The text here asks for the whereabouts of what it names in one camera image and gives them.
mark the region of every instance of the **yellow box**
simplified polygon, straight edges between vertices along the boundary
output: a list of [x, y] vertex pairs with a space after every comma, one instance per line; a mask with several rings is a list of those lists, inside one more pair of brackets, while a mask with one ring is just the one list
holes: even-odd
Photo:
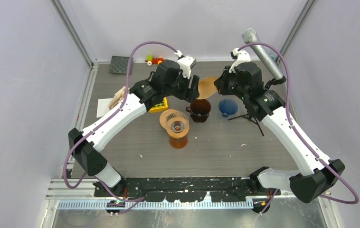
[[169, 109], [169, 106], [167, 104], [167, 98], [164, 97], [162, 103], [157, 104], [154, 107], [152, 107], [149, 110], [149, 112], [150, 113], [158, 113], [158, 112], [163, 112], [163, 111], [168, 110], [168, 109]]

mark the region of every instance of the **blue cup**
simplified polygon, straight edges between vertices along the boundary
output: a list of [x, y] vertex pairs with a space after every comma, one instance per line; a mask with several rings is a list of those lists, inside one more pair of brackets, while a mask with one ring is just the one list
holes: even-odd
[[219, 111], [222, 113], [223, 117], [228, 117], [237, 113], [239, 106], [236, 101], [232, 99], [223, 99], [219, 102]]

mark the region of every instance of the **brown cup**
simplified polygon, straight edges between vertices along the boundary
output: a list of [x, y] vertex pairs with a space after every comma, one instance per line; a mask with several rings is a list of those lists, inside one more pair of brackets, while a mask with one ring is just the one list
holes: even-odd
[[194, 122], [203, 123], [207, 121], [209, 112], [211, 112], [211, 104], [205, 99], [195, 100], [189, 107], [186, 107], [186, 111], [190, 113]]

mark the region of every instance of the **microphone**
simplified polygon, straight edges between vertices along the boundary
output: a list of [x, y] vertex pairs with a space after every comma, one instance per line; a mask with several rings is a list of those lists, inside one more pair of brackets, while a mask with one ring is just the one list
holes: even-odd
[[[242, 34], [242, 38], [243, 38], [245, 44], [260, 42], [260, 39], [258, 38], [257, 33], [252, 28], [247, 29], [247, 31], [245, 31]], [[253, 45], [250, 47], [255, 52], [255, 54], [257, 54], [258, 58], [261, 60], [261, 62], [263, 62], [265, 67], [267, 67], [269, 72], [274, 77], [275, 82], [273, 81], [272, 85], [281, 84], [286, 81], [286, 78], [282, 74], [281, 69], [278, 68], [276, 63], [267, 54], [267, 52], [264, 49], [264, 46]]]

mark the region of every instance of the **black tripod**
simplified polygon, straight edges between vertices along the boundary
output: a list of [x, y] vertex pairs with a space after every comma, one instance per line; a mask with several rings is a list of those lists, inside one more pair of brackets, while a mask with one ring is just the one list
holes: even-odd
[[240, 116], [237, 116], [237, 117], [230, 118], [228, 120], [234, 120], [234, 119], [237, 119], [237, 118], [240, 118], [240, 117], [245, 118], [246, 120], [248, 120], [248, 121], [254, 123], [255, 125], [257, 125], [258, 128], [261, 131], [261, 134], [264, 136], [263, 130], [261, 130], [261, 127], [260, 127], [260, 124], [259, 124], [257, 118], [256, 117], [251, 117], [250, 114], [240, 115]]

